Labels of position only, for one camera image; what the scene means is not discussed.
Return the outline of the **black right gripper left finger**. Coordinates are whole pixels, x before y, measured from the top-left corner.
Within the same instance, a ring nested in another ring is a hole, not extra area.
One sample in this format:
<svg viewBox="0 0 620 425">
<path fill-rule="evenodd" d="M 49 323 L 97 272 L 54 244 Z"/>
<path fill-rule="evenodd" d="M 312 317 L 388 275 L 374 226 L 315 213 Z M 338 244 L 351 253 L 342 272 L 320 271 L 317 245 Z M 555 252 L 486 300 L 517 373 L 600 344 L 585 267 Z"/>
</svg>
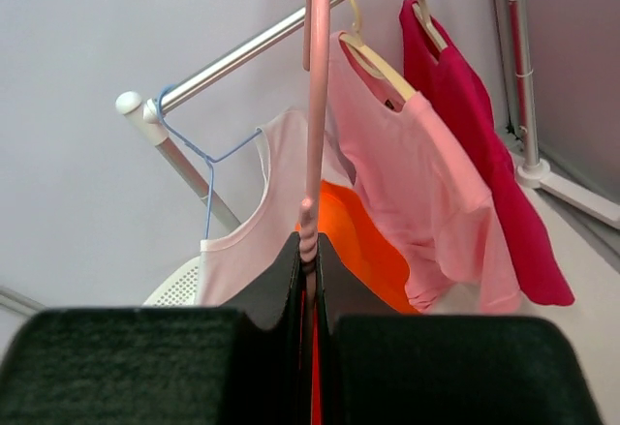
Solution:
<svg viewBox="0 0 620 425">
<path fill-rule="evenodd" d="M 1 364 L 5 424 L 298 424 L 303 278 L 292 234 L 215 308 L 47 310 Z"/>
</svg>

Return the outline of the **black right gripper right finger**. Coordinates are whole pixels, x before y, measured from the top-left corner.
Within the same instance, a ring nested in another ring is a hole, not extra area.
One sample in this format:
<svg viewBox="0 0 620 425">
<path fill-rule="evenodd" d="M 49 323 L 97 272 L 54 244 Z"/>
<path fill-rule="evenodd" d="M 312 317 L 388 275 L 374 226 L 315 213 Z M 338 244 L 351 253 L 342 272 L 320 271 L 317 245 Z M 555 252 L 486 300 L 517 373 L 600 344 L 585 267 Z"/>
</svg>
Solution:
<svg viewBox="0 0 620 425">
<path fill-rule="evenodd" d="M 319 238 L 325 424 L 598 424 L 577 356 L 548 320 L 403 315 Z"/>
</svg>

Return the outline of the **orange t shirt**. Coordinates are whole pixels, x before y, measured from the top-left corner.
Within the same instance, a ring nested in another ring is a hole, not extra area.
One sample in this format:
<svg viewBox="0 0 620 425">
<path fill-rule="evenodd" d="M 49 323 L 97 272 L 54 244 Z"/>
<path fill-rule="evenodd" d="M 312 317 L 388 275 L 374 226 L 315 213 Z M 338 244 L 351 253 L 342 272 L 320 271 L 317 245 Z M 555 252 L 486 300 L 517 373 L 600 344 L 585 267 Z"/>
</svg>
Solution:
<svg viewBox="0 0 620 425">
<path fill-rule="evenodd" d="M 398 331 L 418 313 L 404 293 L 408 264 L 351 189 L 322 183 L 318 228 L 311 421 L 402 424 Z"/>
</svg>

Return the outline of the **cream wooden hanger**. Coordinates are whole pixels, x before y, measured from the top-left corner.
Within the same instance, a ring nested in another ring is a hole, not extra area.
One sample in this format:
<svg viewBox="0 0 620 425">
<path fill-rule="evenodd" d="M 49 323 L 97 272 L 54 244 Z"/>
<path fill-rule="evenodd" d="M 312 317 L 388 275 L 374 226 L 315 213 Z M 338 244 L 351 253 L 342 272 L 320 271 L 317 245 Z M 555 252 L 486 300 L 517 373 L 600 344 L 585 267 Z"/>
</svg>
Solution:
<svg viewBox="0 0 620 425">
<path fill-rule="evenodd" d="M 362 15 L 356 0 L 347 0 L 354 13 L 354 21 L 350 32 L 340 33 L 338 39 L 350 51 L 361 68 L 376 79 L 385 80 L 401 97 L 409 101 L 416 89 L 375 50 L 368 46 L 361 35 Z"/>
</svg>

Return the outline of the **pink wire hanger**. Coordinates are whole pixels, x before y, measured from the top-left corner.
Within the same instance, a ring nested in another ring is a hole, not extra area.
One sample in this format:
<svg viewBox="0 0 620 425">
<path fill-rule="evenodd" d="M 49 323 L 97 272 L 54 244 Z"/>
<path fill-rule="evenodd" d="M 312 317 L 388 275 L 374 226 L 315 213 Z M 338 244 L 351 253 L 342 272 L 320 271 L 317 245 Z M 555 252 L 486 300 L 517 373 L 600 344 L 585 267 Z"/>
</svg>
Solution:
<svg viewBox="0 0 620 425">
<path fill-rule="evenodd" d="M 300 257 L 305 276 L 305 306 L 316 294 L 318 215 L 322 179 L 329 56 L 330 0 L 306 0 L 303 68 L 309 73 L 305 198 L 300 204 Z"/>
</svg>

